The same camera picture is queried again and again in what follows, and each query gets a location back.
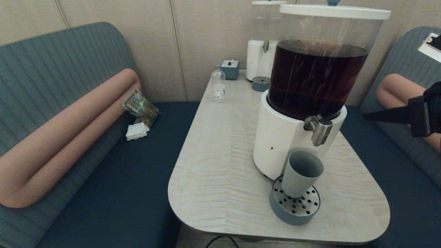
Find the pink bolster cushion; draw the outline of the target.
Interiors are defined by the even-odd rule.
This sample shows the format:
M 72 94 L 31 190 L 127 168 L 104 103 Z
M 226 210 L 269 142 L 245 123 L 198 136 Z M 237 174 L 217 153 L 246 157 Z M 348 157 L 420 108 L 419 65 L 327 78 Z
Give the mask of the pink bolster cushion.
M 123 114 L 139 77 L 124 69 L 55 115 L 0 156 L 0 204 L 28 207 L 43 198 Z
M 408 101 L 410 99 L 423 95 L 425 90 L 427 89 L 423 86 L 420 86 L 401 75 L 391 74 L 381 80 L 375 91 L 375 97 L 385 109 L 390 109 L 408 106 Z M 422 138 L 424 141 L 429 143 L 432 148 L 438 152 L 438 154 L 441 155 L 441 134 L 434 133 L 428 137 L 414 138 Z

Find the blue-grey square box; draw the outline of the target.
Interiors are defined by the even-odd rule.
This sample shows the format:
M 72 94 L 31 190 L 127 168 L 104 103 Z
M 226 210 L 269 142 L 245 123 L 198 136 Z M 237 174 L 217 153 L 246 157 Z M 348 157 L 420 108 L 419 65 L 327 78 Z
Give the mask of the blue-grey square box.
M 225 60 L 221 65 L 222 72 L 226 80 L 237 80 L 239 71 L 239 61 Z

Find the large white dispenser lid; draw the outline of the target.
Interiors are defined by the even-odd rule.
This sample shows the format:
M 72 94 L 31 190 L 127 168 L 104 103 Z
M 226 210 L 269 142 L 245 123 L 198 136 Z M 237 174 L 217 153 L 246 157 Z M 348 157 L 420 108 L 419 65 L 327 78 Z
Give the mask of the large white dispenser lid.
M 344 19 L 387 20 L 392 12 L 354 6 L 318 5 L 318 4 L 283 4 L 280 13 L 299 16 L 316 16 Z

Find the large blue-grey drip tray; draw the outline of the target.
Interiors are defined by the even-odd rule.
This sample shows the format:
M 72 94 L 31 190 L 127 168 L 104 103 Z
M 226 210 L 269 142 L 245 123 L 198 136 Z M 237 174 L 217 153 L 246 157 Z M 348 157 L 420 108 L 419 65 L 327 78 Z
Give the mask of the large blue-grey drip tray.
M 283 174 L 274 180 L 269 194 L 269 204 L 274 214 L 283 222 L 302 226 L 309 223 L 321 207 L 321 197 L 312 185 L 300 198 L 288 196 L 282 189 Z

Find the large steel dispenser tap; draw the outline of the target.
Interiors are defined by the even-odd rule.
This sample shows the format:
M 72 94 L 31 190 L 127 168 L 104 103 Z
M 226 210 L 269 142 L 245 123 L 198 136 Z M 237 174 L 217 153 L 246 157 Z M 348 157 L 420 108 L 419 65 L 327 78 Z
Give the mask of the large steel dispenser tap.
M 319 114 L 309 116 L 304 122 L 304 130 L 313 132 L 311 141 L 315 147 L 321 146 L 326 142 L 332 127 L 332 121 L 323 118 Z

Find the white folded napkin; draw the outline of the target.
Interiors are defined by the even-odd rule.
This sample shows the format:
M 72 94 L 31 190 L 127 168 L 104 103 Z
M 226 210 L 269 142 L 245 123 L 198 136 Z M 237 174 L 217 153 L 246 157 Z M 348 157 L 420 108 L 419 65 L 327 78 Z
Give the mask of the white folded napkin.
M 137 140 L 142 137 L 146 137 L 147 133 L 150 131 L 150 128 L 145 125 L 143 122 L 138 122 L 132 125 L 128 125 L 127 131 L 126 131 L 126 140 Z

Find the blue bench seat cushion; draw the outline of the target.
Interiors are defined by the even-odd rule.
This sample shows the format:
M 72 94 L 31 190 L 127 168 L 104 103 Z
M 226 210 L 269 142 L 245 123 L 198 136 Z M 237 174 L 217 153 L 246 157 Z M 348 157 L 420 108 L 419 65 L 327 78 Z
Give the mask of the blue bench seat cushion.
M 38 248 L 175 248 L 181 221 L 167 187 L 199 102 L 156 107 L 147 136 L 113 146 Z
M 347 111 L 341 132 L 383 190 L 390 222 L 370 243 L 337 248 L 441 248 L 441 189 L 361 110 Z

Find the large tea drink dispenser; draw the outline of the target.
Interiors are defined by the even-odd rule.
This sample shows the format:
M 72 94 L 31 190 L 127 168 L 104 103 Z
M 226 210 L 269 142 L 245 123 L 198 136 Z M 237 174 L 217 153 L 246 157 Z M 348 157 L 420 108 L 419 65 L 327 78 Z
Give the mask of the large tea drink dispenser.
M 270 179 L 288 155 L 328 152 L 346 116 L 345 102 L 384 20 L 282 14 L 270 87 L 262 94 L 253 159 Z M 332 121 L 326 142 L 315 147 L 305 119 Z

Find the small blue-grey drip tray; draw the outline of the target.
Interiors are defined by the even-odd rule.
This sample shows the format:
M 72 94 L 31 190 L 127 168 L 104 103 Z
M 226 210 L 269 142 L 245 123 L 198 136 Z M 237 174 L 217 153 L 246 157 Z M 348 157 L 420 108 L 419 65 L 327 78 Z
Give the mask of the small blue-grey drip tray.
M 252 89 L 258 92 L 264 92 L 268 90 L 270 87 L 270 78 L 269 77 L 254 77 L 252 79 Z

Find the small water drink dispenser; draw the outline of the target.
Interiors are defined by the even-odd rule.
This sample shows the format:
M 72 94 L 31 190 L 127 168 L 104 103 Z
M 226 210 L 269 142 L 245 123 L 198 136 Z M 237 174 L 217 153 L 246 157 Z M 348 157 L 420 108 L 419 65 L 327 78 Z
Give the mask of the small water drink dispenser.
M 247 45 L 246 77 L 271 77 L 274 55 L 281 23 L 281 5 L 252 5 L 252 26 Z M 269 41 L 269 50 L 263 52 L 263 42 Z

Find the grey plastic cup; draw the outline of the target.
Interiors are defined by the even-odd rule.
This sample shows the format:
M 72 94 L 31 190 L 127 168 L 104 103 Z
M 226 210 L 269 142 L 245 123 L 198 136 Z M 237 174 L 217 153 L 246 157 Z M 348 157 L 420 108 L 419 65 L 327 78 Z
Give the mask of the grey plastic cup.
M 322 160 L 309 151 L 296 150 L 288 155 L 282 169 L 281 187 L 285 194 L 300 198 L 323 174 Z

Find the green snack packet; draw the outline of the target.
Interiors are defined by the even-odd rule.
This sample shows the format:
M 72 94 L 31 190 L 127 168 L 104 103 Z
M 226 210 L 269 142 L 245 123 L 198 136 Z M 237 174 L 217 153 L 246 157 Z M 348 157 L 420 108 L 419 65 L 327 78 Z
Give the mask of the green snack packet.
M 161 112 L 151 103 L 139 89 L 131 89 L 124 96 L 121 107 L 139 118 L 146 127 L 151 129 Z

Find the small clear plastic bottle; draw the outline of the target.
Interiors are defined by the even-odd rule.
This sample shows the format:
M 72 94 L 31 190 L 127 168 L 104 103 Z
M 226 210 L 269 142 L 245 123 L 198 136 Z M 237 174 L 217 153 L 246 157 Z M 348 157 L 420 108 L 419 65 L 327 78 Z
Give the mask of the small clear plastic bottle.
M 226 86 L 225 86 L 226 76 L 222 71 L 220 65 L 215 66 L 214 71 L 211 74 L 211 85 L 212 94 L 214 102 L 222 102 L 226 97 Z

